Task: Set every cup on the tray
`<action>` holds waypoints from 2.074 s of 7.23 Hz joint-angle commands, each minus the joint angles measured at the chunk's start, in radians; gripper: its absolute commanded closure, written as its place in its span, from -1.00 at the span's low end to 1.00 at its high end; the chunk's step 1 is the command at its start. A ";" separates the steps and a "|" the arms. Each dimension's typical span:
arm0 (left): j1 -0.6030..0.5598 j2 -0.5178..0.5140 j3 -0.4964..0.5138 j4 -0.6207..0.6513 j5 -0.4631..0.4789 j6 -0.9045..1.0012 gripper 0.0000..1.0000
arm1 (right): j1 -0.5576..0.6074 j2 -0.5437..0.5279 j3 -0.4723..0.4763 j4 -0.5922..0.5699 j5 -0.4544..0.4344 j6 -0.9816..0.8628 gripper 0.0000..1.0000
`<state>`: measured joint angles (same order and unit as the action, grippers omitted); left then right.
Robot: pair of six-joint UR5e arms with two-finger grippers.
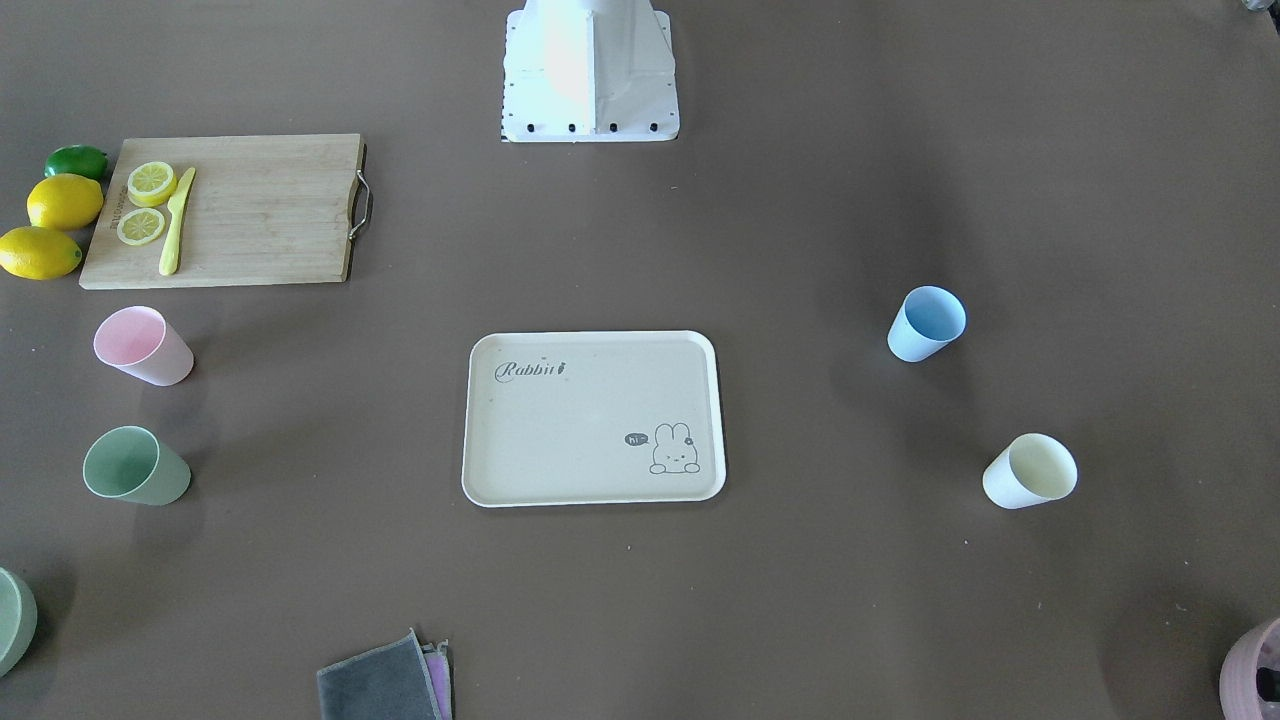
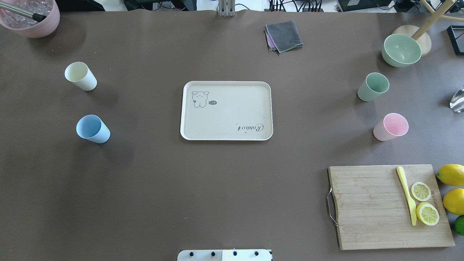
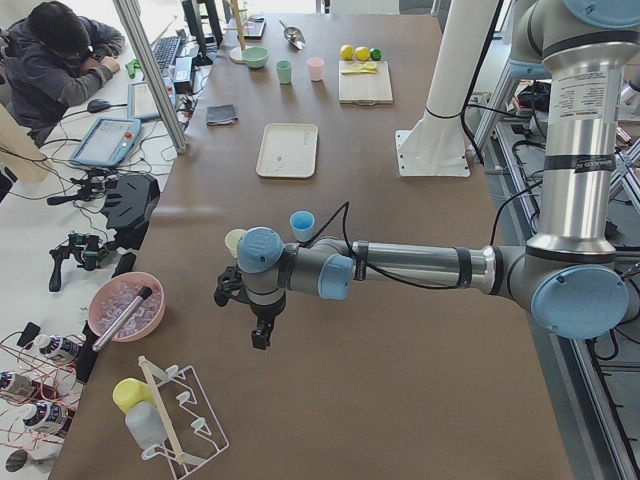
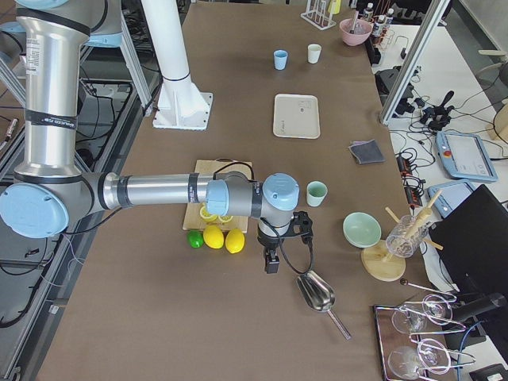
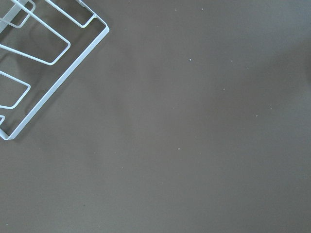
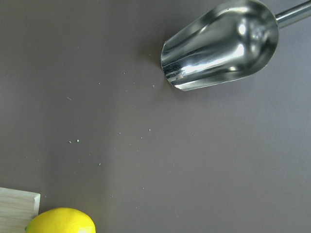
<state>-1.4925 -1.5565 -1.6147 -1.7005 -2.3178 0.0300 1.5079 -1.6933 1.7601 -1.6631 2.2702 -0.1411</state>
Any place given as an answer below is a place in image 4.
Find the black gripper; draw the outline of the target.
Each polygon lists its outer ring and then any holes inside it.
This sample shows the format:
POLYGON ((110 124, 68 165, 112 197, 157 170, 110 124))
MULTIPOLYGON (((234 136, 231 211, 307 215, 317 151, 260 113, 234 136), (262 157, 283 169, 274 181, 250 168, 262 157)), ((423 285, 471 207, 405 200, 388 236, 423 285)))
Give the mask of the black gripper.
POLYGON ((289 223, 282 228, 276 228, 262 218, 257 233, 257 239, 264 247, 264 270, 267 274, 276 274, 279 270, 280 260, 276 249, 281 241, 299 237, 303 244, 312 247, 312 220, 306 211, 293 212, 289 223))

